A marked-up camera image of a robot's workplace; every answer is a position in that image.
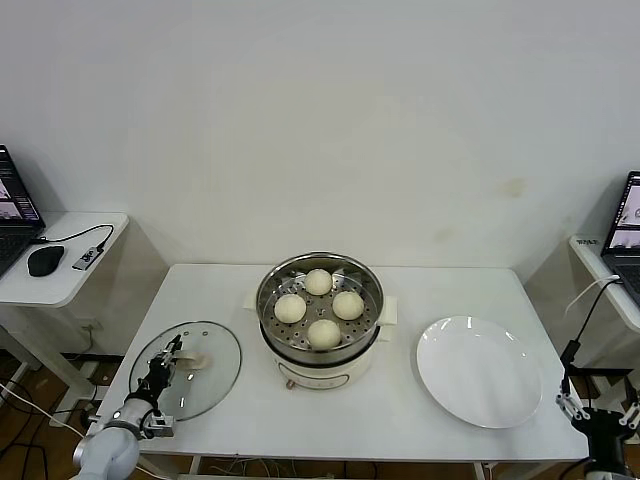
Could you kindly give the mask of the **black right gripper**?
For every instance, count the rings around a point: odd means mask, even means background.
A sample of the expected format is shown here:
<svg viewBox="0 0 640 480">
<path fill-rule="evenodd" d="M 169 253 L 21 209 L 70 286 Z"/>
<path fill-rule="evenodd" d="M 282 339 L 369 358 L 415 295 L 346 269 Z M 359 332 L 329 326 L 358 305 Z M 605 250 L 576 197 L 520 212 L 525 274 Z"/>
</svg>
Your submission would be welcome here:
<svg viewBox="0 0 640 480">
<path fill-rule="evenodd" d="M 616 411 L 585 408 L 567 374 L 560 382 L 556 404 L 571 421 L 572 427 L 587 438 L 586 471 L 626 471 L 624 444 L 636 434 L 639 425 L 639 394 L 625 385 L 629 408 Z"/>
</svg>

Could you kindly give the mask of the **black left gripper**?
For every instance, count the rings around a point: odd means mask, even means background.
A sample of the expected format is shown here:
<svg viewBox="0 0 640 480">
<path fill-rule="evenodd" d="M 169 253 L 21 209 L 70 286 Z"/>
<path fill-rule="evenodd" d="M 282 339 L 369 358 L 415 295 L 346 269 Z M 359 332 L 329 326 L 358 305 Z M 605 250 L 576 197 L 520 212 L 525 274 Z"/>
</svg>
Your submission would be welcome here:
<svg viewBox="0 0 640 480">
<path fill-rule="evenodd" d="M 177 334 L 163 349 L 163 356 L 169 359 L 154 358 L 149 363 L 148 374 L 139 381 L 137 395 L 146 400 L 157 400 L 169 386 L 178 360 L 173 358 L 182 348 L 182 335 Z"/>
</svg>

